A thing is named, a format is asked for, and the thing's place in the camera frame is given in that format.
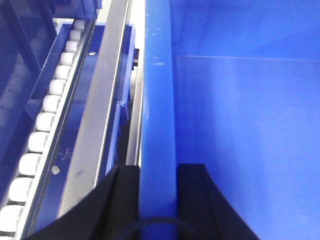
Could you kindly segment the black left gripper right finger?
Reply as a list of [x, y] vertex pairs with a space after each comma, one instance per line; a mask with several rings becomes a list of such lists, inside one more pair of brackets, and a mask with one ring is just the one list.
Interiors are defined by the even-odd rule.
[[204, 164], [179, 164], [178, 218], [192, 228], [179, 229], [180, 240], [257, 240], [256, 234], [222, 195]]

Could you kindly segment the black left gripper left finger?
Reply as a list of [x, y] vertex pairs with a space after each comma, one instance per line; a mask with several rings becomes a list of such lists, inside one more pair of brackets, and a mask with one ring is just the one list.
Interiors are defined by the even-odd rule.
[[138, 240], [125, 228], [139, 218], [140, 168], [115, 165], [75, 207], [29, 240]]

